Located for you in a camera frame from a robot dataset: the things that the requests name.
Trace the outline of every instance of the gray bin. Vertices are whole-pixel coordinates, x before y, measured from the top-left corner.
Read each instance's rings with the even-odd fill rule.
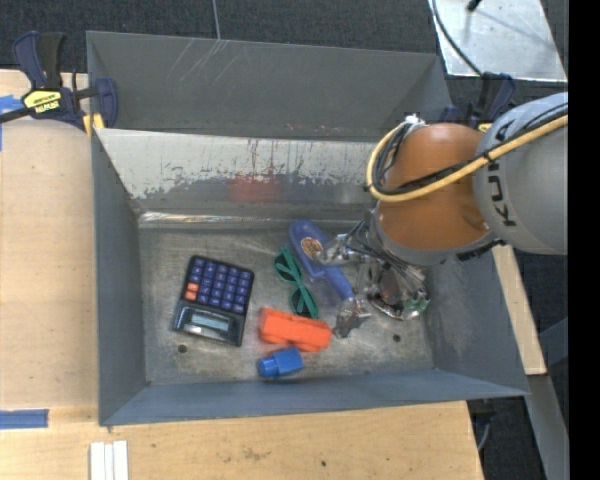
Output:
[[[449,95],[435,55],[90,32],[89,75],[114,78],[116,126],[93,139],[99,421],[291,414],[528,392],[491,254],[428,272],[422,317],[374,313],[293,377],[263,380],[279,347],[263,306],[289,311],[272,268],[295,219],[348,231],[373,205],[364,168],[405,115]],[[171,330],[188,259],[255,272],[233,347]],[[355,267],[343,272],[353,281]],[[307,280],[320,317],[338,300]]]

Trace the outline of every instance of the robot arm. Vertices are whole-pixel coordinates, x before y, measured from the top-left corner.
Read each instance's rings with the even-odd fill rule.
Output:
[[[567,254],[567,118],[568,93],[515,107],[485,133],[408,117],[370,157],[375,206],[314,261],[359,263],[360,300],[413,318],[428,303],[426,269],[449,256],[498,243]]]

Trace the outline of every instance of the clamp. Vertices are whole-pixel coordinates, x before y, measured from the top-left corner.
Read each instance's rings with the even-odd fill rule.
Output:
[[[118,116],[118,97],[112,78],[97,78],[93,87],[77,90],[74,73],[72,89],[63,87],[59,53],[64,39],[62,32],[40,34],[36,31],[16,39],[13,54],[20,71],[29,79],[31,89],[20,98],[21,108],[0,114],[0,124],[30,116],[69,123],[88,133],[85,124],[88,116],[80,108],[80,100],[98,96],[104,126],[114,125]]]

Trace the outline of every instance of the black floor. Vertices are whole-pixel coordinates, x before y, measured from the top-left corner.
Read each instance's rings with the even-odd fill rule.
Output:
[[[568,74],[569,0],[541,2]],[[438,52],[427,0],[215,0],[215,7],[219,26],[214,0],[0,0],[0,67],[14,67],[11,43],[29,30],[64,32],[61,69],[78,72],[86,71],[87,30]],[[448,86],[460,109],[479,96],[476,79],[449,77]],[[564,84],[518,82],[515,99],[564,90]],[[567,316],[567,258],[518,253],[518,260],[542,333]],[[568,425],[568,367],[552,376]],[[544,479],[524,401],[501,399],[494,408],[483,450],[487,480]]]

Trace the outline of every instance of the orange toy block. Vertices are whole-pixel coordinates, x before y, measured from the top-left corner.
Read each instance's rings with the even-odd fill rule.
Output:
[[[268,343],[295,345],[304,352],[318,352],[329,346],[331,328],[319,320],[263,307],[260,337]]]

